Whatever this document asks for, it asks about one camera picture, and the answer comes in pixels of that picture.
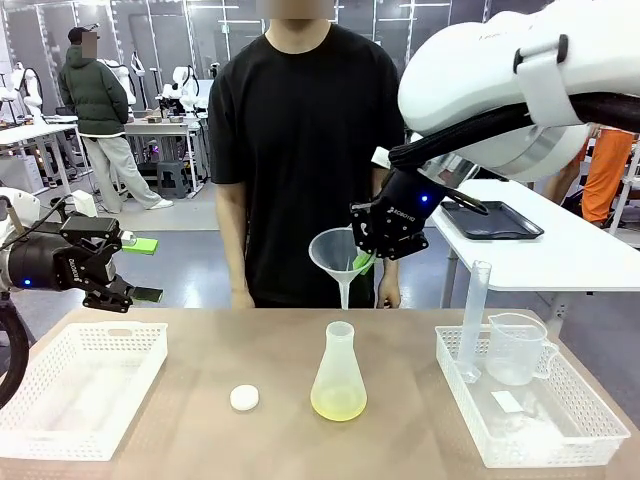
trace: green puffer jacket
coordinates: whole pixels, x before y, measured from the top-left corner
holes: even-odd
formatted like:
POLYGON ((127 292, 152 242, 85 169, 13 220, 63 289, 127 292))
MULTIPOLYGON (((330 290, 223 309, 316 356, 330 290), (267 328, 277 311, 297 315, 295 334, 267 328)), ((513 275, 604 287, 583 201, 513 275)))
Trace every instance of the green puffer jacket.
POLYGON ((78 130, 86 135, 124 132, 129 118, 127 94, 109 67, 94 58, 82 58, 82 47, 72 45, 58 83, 64 104, 76 111, 78 130))

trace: green object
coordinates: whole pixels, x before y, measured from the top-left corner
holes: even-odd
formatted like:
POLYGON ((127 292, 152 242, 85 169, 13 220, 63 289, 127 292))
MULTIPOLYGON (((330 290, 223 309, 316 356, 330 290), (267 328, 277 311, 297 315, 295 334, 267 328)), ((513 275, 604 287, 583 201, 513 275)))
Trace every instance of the green object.
MULTIPOLYGON (((358 254, 358 256, 353 261, 353 269, 354 270, 358 270, 358 269, 364 267, 367 264, 367 262, 369 262, 369 260, 371 260, 371 257, 373 257, 373 253, 362 252, 362 253, 358 254)), ((371 268, 371 265, 369 265, 367 268, 365 268, 363 271, 361 271, 360 275, 366 275, 366 273, 371 268)))
POLYGON ((142 253, 143 255, 153 255, 158 248, 158 241, 153 238, 138 238, 136 243, 130 247, 122 247, 127 253, 142 253))
POLYGON ((84 58, 81 45, 67 50, 58 77, 60 96, 75 107, 78 130, 87 135, 117 135, 129 119, 127 94, 113 72, 95 58, 84 58))

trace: lab table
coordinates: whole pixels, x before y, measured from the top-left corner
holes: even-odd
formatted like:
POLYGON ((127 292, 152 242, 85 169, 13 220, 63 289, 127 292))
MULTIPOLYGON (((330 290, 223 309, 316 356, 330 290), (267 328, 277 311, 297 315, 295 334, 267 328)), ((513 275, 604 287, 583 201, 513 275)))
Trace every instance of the lab table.
MULTIPOLYGON (((51 149, 53 151, 53 157, 58 165, 58 174, 60 175, 60 179, 62 180, 62 185, 64 187, 64 193, 70 194, 71 188, 69 187, 69 180, 67 178, 67 172, 64 167, 64 162, 62 161, 62 155, 60 154, 60 147, 58 146, 58 141, 56 138, 56 134, 60 132, 64 132, 66 130, 73 130, 77 138, 80 138, 78 133, 78 126, 72 123, 57 123, 57 124, 47 124, 47 123, 37 123, 33 125, 22 125, 19 127, 8 128, 6 130, 0 131, 0 147, 17 145, 17 148, 21 150, 22 155, 25 155, 24 152, 24 143, 27 140, 33 139, 40 150, 40 155, 43 158, 43 164, 45 173, 47 175, 47 180, 49 185, 51 186, 51 182, 53 182, 53 170, 47 161, 46 155, 46 144, 51 144, 51 149)), ((84 149, 80 148, 80 152, 82 155, 82 162, 85 166, 85 174, 89 172, 89 166, 87 163, 87 157, 85 156, 84 149)))
POLYGON ((462 318, 461 310, 131 309, 126 315, 76 310, 32 348, 33 355, 70 323, 122 319, 168 323, 166 362, 110 462, 0 459, 0 478, 637 477, 640 432, 562 344, 562 353, 625 423, 631 438, 607 467, 486 469, 435 355, 434 327, 458 325, 462 318), (309 401, 325 328, 336 320, 355 327, 355 349, 368 393, 362 415, 346 423, 321 418, 309 401), (251 412, 237 413, 229 405, 229 393, 240 384, 260 390, 260 403, 251 412))
POLYGON ((489 289, 553 292, 549 327, 559 333, 578 292, 639 292, 640 252, 533 190, 500 180, 468 180, 459 190, 481 201, 503 201, 544 230, 535 240, 469 240, 442 207, 431 216, 449 243, 441 307, 451 305, 458 260, 492 266, 489 289))
POLYGON ((153 137, 157 140, 160 149, 161 161, 177 162, 176 158, 168 158, 162 149, 163 137, 183 136, 186 138, 187 152, 189 155, 189 166, 191 168, 191 188, 192 192, 188 198, 193 198, 203 187, 203 178, 208 176, 207 148, 204 140, 204 131, 197 118, 185 118, 182 123, 171 123, 168 119, 163 119, 162 123, 149 123, 145 119, 136 118, 133 122, 124 126, 124 131, 128 138, 132 138, 138 158, 144 158, 142 148, 138 143, 139 137, 153 137), (191 148, 191 138, 194 139, 194 148, 191 148))

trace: man's arm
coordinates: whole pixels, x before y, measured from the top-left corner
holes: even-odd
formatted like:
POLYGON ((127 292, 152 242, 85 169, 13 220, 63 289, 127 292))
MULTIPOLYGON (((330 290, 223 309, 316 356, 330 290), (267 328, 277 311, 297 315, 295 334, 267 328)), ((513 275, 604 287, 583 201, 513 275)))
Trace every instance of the man's arm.
POLYGON ((75 111, 76 106, 73 103, 73 98, 71 98, 71 92, 69 92, 69 87, 67 86, 67 82, 62 72, 58 74, 58 85, 60 86, 60 97, 62 98, 62 104, 65 107, 75 111))
POLYGON ((232 304, 234 307, 253 306, 253 302, 246 304, 250 296, 244 273, 244 250, 247 239, 246 186, 244 182, 217 185, 215 198, 220 235, 229 268, 232 304))
MULTIPOLYGON (((379 59, 379 82, 380 82, 380 106, 378 113, 378 127, 376 138, 379 146, 392 149, 404 144, 404 120, 398 107, 398 89, 400 88, 400 78, 393 61, 385 52, 381 52, 379 59)), ((382 183, 389 173, 383 168, 373 168, 373 194, 374 196, 382 190, 382 183)), ((384 274, 378 287, 378 308, 400 306, 400 288, 398 287, 398 262, 394 260, 384 260, 384 274)))
MULTIPOLYGON (((373 169, 373 195, 377 195, 382 190, 382 183, 389 174, 386 168, 373 169)), ((400 287, 398 284, 398 261, 385 258, 383 260, 384 274, 380 280, 378 287, 378 304, 377 308, 390 306, 398 308, 400 306, 400 287)))
POLYGON ((98 62, 98 64, 102 76, 102 84, 107 91, 107 95, 109 95, 113 110, 116 112, 120 123, 125 124, 129 121, 129 100, 127 99, 127 92, 124 91, 124 87, 120 85, 120 82, 113 72, 109 70, 109 67, 100 62, 98 62))
POLYGON ((231 306, 254 306, 245 276, 247 187, 245 168, 237 147, 235 109, 224 70, 209 96, 211 179, 216 184, 216 214, 229 268, 231 306))

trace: plastic measuring jug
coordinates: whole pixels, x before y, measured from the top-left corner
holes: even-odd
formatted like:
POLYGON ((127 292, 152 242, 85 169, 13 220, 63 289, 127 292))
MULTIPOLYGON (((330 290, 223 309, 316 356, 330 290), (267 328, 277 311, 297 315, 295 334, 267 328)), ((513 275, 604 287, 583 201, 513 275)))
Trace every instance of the plastic measuring jug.
POLYGON ((549 378, 551 360, 560 349, 547 340, 547 327, 520 313, 501 313, 489 317, 491 340, 486 358, 489 374, 505 385, 527 385, 535 378, 549 378), (546 373, 537 371, 545 349, 546 373))

